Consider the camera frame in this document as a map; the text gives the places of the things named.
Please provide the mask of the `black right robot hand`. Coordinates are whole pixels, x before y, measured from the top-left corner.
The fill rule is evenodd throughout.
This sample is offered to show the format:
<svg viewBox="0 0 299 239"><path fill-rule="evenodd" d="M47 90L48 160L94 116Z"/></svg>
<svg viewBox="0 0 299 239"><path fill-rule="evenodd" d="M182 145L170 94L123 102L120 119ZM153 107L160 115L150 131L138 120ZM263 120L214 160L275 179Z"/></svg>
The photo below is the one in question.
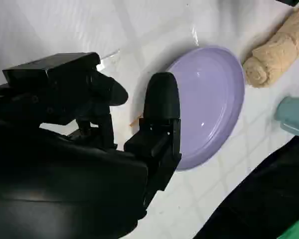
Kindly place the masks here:
<svg viewBox="0 0 299 239"><path fill-rule="evenodd" d="M110 108L128 93L95 52L3 70L0 239L118 239L132 232L180 160L180 100L170 72L147 86L139 131L118 150Z"/></svg>

